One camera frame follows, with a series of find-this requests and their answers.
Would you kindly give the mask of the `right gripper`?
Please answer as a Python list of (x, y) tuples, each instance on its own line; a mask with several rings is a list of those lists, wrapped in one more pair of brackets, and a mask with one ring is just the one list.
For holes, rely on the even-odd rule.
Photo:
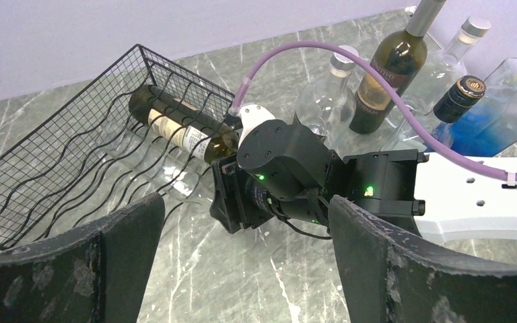
[(273, 217), (265, 207), (264, 194), (254, 193), (257, 183), (239, 167), (237, 155), (212, 161), (211, 169), (215, 190), (209, 214), (228, 233), (256, 229)]

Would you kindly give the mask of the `square black-capped liquor bottle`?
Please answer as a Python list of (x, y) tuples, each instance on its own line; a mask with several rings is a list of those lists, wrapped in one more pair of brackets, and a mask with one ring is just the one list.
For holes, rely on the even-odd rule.
[(434, 105), (430, 114), (434, 125), (429, 134), (443, 145), (451, 148), (454, 142), (452, 125), (468, 112), (484, 95), (484, 81), (472, 75), (458, 79)]

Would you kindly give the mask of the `dark green labelled wine bottle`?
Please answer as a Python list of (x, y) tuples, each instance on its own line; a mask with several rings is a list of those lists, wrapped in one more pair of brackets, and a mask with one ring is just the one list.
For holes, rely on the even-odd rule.
[(237, 153), (238, 133), (155, 85), (131, 94), (129, 112), (159, 136), (210, 164)]

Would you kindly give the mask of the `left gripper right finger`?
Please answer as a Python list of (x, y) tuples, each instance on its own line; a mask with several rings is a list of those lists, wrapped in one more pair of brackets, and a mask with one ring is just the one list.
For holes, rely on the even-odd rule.
[(517, 322), (517, 265), (439, 246), (341, 196), (328, 216), (352, 322)]

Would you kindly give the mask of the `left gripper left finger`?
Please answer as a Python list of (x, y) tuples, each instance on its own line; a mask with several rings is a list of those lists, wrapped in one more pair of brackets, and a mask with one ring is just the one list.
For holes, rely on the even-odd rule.
[(135, 322), (165, 210), (153, 193), (0, 253), (0, 322)]

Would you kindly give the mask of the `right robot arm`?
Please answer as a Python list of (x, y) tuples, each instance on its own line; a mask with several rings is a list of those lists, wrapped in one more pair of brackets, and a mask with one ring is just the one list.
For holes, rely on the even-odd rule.
[(342, 197), (425, 240), (517, 240), (517, 157), (415, 149), (339, 157), (305, 126), (245, 127), (236, 155), (212, 163), (209, 212), (230, 233), (270, 220), (329, 226)]

